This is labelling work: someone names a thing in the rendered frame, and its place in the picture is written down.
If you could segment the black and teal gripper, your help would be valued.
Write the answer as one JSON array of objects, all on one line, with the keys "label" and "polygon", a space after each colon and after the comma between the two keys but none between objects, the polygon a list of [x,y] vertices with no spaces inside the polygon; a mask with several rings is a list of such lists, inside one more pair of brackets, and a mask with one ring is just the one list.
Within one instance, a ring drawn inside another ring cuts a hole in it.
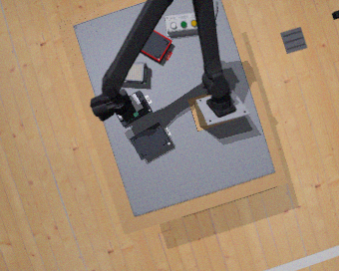
[{"label": "black and teal gripper", "polygon": [[121,89],[119,91],[119,93],[121,95],[123,95],[127,99],[127,101],[128,101],[127,107],[124,109],[127,112],[121,115],[121,117],[124,119],[124,121],[128,122],[129,120],[131,120],[131,119],[135,118],[136,116],[138,116],[139,113],[134,108],[134,106],[132,104],[132,101],[131,101],[129,95],[127,94],[126,90],[125,89]]}]

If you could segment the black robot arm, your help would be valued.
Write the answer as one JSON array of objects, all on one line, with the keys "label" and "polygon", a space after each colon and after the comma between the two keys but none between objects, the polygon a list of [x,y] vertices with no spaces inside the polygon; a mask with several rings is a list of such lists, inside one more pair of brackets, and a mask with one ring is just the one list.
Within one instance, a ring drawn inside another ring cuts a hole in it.
[{"label": "black robot arm", "polygon": [[[102,79],[102,94],[91,99],[90,107],[100,121],[114,113],[127,111],[127,99],[119,93],[130,68],[173,0],[147,0],[115,60]],[[236,112],[231,103],[229,83],[223,77],[220,63],[213,0],[192,0],[203,58],[202,82],[211,98],[206,104],[218,118]],[[119,111],[122,110],[122,111]]]}]

